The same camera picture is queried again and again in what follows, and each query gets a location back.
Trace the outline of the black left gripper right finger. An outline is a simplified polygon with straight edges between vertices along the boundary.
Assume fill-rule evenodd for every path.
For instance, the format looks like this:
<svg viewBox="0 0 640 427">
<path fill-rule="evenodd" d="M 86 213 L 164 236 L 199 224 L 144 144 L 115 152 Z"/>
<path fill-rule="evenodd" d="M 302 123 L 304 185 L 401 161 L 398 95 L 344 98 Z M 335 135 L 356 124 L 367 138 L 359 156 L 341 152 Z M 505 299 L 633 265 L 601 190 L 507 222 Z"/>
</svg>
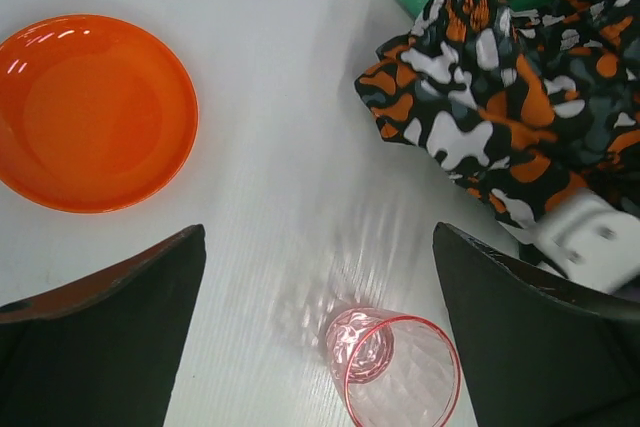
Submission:
<svg viewBox="0 0 640 427">
<path fill-rule="evenodd" d="M 439 282 L 481 426 L 636 426 L 639 305 L 433 232 Z"/>
</svg>

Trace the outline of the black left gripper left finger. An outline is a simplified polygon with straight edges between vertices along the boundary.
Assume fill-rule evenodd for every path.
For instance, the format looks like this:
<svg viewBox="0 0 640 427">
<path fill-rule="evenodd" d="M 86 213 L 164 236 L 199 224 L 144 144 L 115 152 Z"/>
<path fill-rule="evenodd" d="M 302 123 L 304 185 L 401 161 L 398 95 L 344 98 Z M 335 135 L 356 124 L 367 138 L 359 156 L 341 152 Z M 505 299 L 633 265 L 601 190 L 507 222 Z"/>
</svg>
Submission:
<svg viewBox="0 0 640 427">
<path fill-rule="evenodd" d="M 2 306 L 2 425 L 163 425 L 205 263 L 205 229 L 192 225 Z"/>
</svg>

